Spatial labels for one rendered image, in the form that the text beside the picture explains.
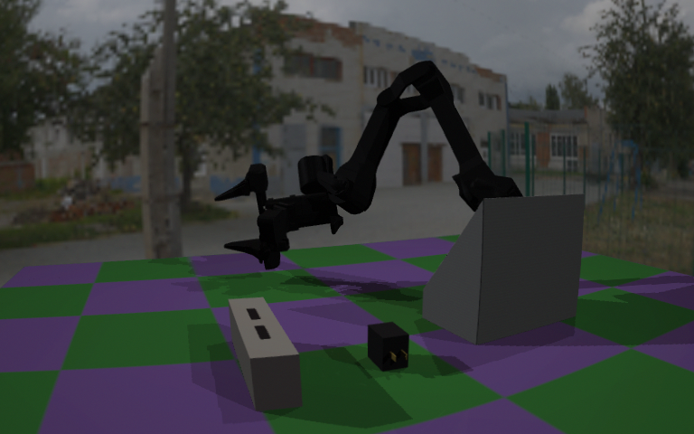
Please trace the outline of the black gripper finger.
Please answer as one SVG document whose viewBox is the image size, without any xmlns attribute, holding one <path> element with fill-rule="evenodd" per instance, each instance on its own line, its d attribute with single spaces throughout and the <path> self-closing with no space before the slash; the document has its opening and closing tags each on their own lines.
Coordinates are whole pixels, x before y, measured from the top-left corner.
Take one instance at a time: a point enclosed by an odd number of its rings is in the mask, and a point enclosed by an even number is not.
<svg viewBox="0 0 694 434">
<path fill-rule="evenodd" d="M 241 183 L 229 189 L 227 192 L 214 198 L 214 201 L 224 201 L 240 196 L 250 196 L 249 183 L 248 183 L 249 172 L 246 173 L 245 179 Z"/>
<path fill-rule="evenodd" d="M 244 241 L 233 241 L 231 243 L 224 244 L 224 249 L 236 250 L 245 252 L 247 254 L 255 256 L 259 263 L 262 264 L 262 256 L 260 251 L 261 241 L 260 239 L 251 239 Z"/>
</svg>

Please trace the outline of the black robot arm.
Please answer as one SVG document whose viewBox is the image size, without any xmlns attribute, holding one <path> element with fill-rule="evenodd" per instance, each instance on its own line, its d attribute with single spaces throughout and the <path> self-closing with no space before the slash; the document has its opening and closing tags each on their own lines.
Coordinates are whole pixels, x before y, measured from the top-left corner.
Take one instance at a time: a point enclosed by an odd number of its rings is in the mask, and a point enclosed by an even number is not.
<svg viewBox="0 0 694 434">
<path fill-rule="evenodd" d="M 449 82 L 432 61 L 419 61 L 392 82 L 377 97 L 377 105 L 352 158 L 335 174 L 333 160 L 328 155 L 305 156 L 298 162 L 305 227 L 330 223 L 335 234 L 343 225 L 337 205 L 350 214 L 367 211 L 376 190 L 378 166 L 399 118 L 430 107 L 459 164 L 460 174 L 452 175 L 459 196 L 474 212 L 483 199 L 523 197 L 512 178 L 495 175 L 484 162 L 455 108 Z M 421 95 L 401 99 L 400 95 L 411 84 Z M 294 212 L 293 205 L 266 202 L 266 210 L 258 216 L 259 239 L 268 243 L 270 251 L 290 249 L 286 234 L 295 231 L 295 223 L 289 218 L 291 212 Z"/>
</svg>

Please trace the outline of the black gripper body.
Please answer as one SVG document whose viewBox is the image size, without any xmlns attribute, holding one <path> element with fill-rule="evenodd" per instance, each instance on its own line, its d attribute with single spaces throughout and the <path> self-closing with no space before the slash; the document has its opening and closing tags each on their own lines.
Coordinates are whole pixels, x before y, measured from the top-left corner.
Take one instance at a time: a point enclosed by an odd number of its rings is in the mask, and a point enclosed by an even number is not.
<svg viewBox="0 0 694 434">
<path fill-rule="evenodd" d="M 277 199 L 267 198 L 268 179 L 266 166 L 262 163 L 250 165 L 248 172 L 249 191 L 257 196 L 259 215 L 265 211 L 266 208 L 264 209 L 264 206 L 266 206 L 266 202 L 288 203 L 294 206 L 294 212 L 289 213 L 289 218 L 291 223 L 295 223 L 295 230 L 299 231 L 299 228 L 305 227 L 300 195 L 295 196 L 293 194 L 290 197 Z M 268 243 L 264 241 L 261 242 L 260 251 L 266 270 L 278 267 L 280 264 L 280 251 L 270 251 Z"/>
</svg>

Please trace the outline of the black two-prong plug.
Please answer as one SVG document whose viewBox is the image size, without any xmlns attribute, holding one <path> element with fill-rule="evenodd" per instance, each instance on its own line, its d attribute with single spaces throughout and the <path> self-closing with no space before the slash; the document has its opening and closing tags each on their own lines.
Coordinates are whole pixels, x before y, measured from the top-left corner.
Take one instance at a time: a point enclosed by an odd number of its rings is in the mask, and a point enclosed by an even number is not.
<svg viewBox="0 0 694 434">
<path fill-rule="evenodd" d="M 408 367 L 409 334 L 393 322 L 368 325 L 368 356 L 383 372 Z"/>
</svg>

